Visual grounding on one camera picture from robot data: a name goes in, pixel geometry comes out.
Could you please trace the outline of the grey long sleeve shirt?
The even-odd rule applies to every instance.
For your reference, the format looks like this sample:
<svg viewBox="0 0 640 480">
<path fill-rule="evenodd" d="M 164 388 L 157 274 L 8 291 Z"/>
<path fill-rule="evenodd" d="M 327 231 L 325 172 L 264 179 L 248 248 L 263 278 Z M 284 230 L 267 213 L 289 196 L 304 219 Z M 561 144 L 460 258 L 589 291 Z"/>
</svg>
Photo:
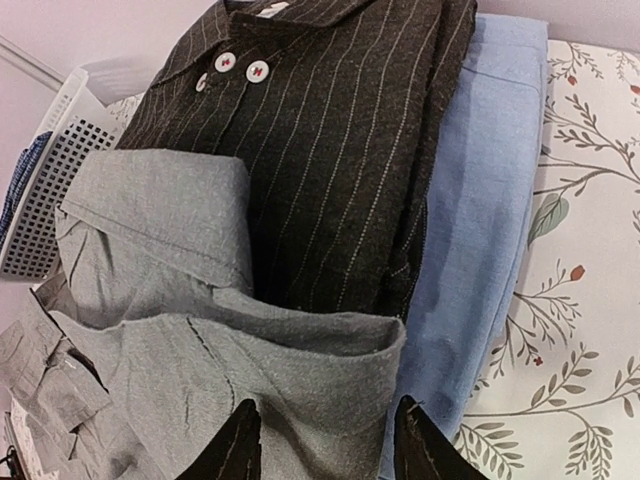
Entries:
<svg viewBox="0 0 640 480">
<path fill-rule="evenodd" d="M 62 270 L 1 336 L 1 382 L 65 479 L 177 479 L 245 399 L 260 479 L 373 479 L 406 330 L 257 300 L 236 158 L 90 154 L 55 209 Z"/>
</svg>

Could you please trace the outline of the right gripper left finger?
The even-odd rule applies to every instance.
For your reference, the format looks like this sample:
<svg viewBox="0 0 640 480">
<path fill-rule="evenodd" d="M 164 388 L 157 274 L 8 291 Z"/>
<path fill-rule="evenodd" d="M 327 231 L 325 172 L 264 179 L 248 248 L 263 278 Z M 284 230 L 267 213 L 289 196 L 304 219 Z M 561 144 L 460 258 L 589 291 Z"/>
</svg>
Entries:
<svg viewBox="0 0 640 480">
<path fill-rule="evenodd" d="M 178 480 L 261 478 L 261 417 L 252 399 L 243 400 Z"/>
</svg>

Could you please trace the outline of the folded black striped shirt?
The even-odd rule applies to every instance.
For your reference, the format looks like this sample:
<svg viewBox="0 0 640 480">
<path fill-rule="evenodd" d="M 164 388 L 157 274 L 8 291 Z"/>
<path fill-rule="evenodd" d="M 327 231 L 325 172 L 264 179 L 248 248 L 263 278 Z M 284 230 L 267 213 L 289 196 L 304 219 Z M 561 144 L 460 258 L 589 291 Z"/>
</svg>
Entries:
<svg viewBox="0 0 640 480">
<path fill-rule="evenodd" d="M 218 1 L 174 46 L 119 145 L 244 162 L 259 300 L 405 318 L 476 11 Z"/>
</svg>

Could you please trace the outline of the left aluminium frame post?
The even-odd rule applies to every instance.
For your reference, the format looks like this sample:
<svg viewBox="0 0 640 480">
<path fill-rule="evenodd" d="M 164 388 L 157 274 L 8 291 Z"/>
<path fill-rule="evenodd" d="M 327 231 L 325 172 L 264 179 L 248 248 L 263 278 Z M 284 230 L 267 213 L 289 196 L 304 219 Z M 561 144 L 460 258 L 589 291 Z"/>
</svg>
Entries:
<svg viewBox="0 0 640 480">
<path fill-rule="evenodd" d="M 27 53 L 4 36 L 0 36 L 0 46 L 1 59 L 8 64 L 52 91 L 58 91 L 62 87 L 65 78 L 60 73 Z"/>
</svg>

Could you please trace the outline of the folded light blue shirt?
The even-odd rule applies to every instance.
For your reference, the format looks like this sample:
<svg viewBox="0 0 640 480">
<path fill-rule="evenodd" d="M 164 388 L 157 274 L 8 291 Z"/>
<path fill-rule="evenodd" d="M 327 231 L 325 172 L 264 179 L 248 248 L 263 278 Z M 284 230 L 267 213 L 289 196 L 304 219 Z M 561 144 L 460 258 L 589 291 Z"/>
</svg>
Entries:
<svg viewBox="0 0 640 480">
<path fill-rule="evenodd" d="M 440 126 L 396 392 L 446 436 L 501 332 L 526 246 L 546 97 L 544 21 L 480 13 Z"/>
</svg>

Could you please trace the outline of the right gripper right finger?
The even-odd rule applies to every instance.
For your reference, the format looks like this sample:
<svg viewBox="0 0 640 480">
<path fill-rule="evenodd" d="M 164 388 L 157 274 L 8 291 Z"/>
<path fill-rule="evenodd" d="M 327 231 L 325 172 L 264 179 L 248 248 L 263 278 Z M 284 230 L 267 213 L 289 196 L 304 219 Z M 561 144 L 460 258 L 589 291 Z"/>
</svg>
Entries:
<svg viewBox="0 0 640 480">
<path fill-rule="evenodd" d="M 394 426 L 394 473 L 399 480 L 487 480 L 468 463 L 409 395 Z"/>
</svg>

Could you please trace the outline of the white plastic laundry basket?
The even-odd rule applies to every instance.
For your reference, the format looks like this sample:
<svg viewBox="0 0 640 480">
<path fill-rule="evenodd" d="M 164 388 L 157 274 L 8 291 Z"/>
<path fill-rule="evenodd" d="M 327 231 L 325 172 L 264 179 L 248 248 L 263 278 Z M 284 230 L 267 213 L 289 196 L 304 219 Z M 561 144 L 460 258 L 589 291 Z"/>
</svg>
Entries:
<svg viewBox="0 0 640 480">
<path fill-rule="evenodd" d="M 3 280 L 35 283 L 56 270 L 55 207 L 87 155 L 116 145 L 142 96 L 126 90 L 109 96 L 86 68 L 67 77 L 33 137 L 52 131 L 1 245 Z"/>
</svg>

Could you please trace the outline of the floral patterned tablecloth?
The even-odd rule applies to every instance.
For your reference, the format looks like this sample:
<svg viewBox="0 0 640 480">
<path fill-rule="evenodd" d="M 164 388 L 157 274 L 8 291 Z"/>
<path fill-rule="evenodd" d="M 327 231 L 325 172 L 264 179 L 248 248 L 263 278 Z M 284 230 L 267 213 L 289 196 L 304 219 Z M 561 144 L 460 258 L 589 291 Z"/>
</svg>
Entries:
<svg viewBox="0 0 640 480">
<path fill-rule="evenodd" d="M 639 58 L 548 54 L 521 275 L 454 444 L 490 479 L 635 479 Z"/>
</svg>

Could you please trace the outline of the blue checked shirt in basket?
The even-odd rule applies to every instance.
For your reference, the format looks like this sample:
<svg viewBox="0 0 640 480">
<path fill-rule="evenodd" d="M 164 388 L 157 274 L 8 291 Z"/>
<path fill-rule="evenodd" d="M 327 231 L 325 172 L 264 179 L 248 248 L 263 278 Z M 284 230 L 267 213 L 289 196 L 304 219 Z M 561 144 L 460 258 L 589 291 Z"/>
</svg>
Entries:
<svg viewBox="0 0 640 480">
<path fill-rule="evenodd" d="M 1 245 L 4 245 L 21 198 L 51 135 L 52 131 L 38 135 L 19 156 L 4 199 L 0 223 Z"/>
</svg>

